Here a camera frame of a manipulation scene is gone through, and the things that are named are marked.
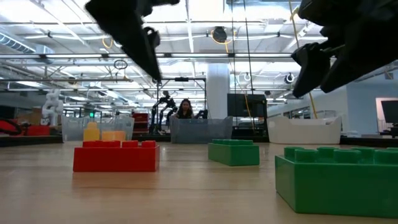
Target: red object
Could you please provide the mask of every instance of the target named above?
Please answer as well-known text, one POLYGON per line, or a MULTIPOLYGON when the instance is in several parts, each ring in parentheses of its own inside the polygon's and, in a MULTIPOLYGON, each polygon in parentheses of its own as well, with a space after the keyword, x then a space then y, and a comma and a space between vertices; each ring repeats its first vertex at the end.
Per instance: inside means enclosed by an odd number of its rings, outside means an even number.
MULTIPOLYGON (((11 120, 12 122, 14 122, 14 123, 18 123, 18 121, 17 120, 15 120, 15 119, 12 119, 11 120)), ((13 126, 13 125, 11 125, 11 124, 9 124, 9 123, 7 123, 7 122, 5 122, 5 121, 0 121, 0 129, 3 129, 3 130, 10 130, 10 131, 16 131, 16 129, 15 129, 15 127, 13 126)))
POLYGON ((146 141, 146 147, 125 147, 137 141, 123 142, 124 147, 87 146, 98 144, 84 142, 75 148, 74 172, 155 172, 159 169, 159 146, 155 141, 146 141))
POLYGON ((148 114, 147 113, 134 113, 132 115, 134 118, 134 122, 148 122, 148 114))
POLYGON ((138 147, 138 141, 124 141, 122 142, 122 147, 138 147))
POLYGON ((83 147, 120 147, 120 141, 84 141, 83 147))
POLYGON ((50 126, 32 125, 27 128, 27 136, 49 136, 50 126))

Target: computer screen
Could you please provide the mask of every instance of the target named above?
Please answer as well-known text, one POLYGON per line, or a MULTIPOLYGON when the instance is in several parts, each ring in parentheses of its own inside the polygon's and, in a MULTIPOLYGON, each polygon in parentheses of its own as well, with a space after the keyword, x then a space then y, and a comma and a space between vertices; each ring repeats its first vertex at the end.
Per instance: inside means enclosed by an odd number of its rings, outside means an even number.
POLYGON ((386 123, 398 123, 398 100, 382 101, 386 123))
POLYGON ((228 116, 236 117, 266 117, 266 97, 264 95, 246 95, 248 103, 246 105, 246 99, 244 94, 228 94, 228 116))

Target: clear plastic bin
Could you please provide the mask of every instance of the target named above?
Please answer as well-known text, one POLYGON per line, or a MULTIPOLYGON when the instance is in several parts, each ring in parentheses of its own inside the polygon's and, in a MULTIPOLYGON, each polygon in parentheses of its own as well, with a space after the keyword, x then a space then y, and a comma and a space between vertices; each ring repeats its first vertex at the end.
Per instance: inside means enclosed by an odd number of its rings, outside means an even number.
POLYGON ((62 116, 62 138, 63 141, 82 141, 83 130, 89 122, 97 122, 100 133, 103 131, 124 131, 126 140, 131 140, 134 118, 73 118, 62 116))
POLYGON ((231 139, 233 117, 225 119, 170 118, 172 143, 209 143, 213 139, 231 139))

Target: yellow cable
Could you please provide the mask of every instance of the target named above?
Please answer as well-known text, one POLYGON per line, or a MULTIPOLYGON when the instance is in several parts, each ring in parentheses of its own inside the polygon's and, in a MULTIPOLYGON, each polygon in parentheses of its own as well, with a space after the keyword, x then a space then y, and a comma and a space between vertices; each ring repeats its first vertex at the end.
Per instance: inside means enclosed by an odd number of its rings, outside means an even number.
POLYGON ((105 43, 105 38, 102 38, 102 44, 104 45, 104 47, 106 47, 107 49, 110 49, 113 46, 113 39, 111 39, 111 45, 106 45, 105 43))
POLYGON ((231 43, 231 42, 235 39, 236 31, 234 31, 234 37, 232 38, 232 40, 230 40, 230 41, 228 41, 228 42, 225 42, 225 43, 220 43, 220 42, 218 42, 217 40, 215 40, 214 37, 213 37, 213 33, 214 33, 214 31, 212 30, 212 31, 210 32, 210 37, 211 37, 211 39, 213 39, 213 41, 214 41, 216 44, 225 45, 226 53, 229 53, 229 51, 228 51, 228 44, 231 43))
POLYGON ((240 88, 241 91, 243 92, 244 100, 245 100, 245 102, 246 102, 246 109, 248 109, 248 114, 249 114, 249 118, 250 118, 250 121, 251 121, 251 128, 252 128, 253 131, 254 131, 254 121, 253 121, 253 119, 251 119, 251 113, 250 113, 249 103, 248 103, 248 96, 246 95, 246 92, 245 92, 245 91, 243 90, 243 88, 241 87, 241 84, 238 83, 238 81, 237 81, 237 79, 236 79, 236 76, 235 76, 235 82, 238 84, 239 88, 240 88))
MULTIPOLYGON (((289 7, 290 7, 290 16, 291 16, 292 23, 293 23, 294 37, 296 38, 297 48, 299 49, 300 48, 300 44, 299 44, 299 37, 297 35, 296 23, 294 22, 294 15, 295 14, 293 12, 292 0, 289 0, 289 7)), ((310 95, 313 115, 314 115, 315 119, 318 119, 317 110, 315 109, 315 104, 313 102, 311 91, 308 94, 310 95)))

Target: toy building block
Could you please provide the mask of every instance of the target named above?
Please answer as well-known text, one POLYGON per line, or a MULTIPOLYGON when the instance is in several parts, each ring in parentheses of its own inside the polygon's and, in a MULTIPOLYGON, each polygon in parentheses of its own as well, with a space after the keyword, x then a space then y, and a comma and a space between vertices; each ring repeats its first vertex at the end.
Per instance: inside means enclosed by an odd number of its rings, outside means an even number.
POLYGON ((103 131, 101 139, 104 141, 124 141, 126 140, 126 132, 124 131, 103 131))
POLYGON ((259 146, 253 141, 215 139, 208 145, 208 158, 228 166, 256 166, 260 164, 259 146))
POLYGON ((120 141, 83 141, 83 147, 120 147, 120 141))
POLYGON ((92 141, 75 148, 74 172, 155 172, 160 150, 155 141, 92 141))
POLYGON ((398 150, 286 147, 276 191, 297 213, 398 218, 398 150))
POLYGON ((83 131, 83 141, 100 140, 100 130, 96 122, 89 122, 87 128, 83 131))

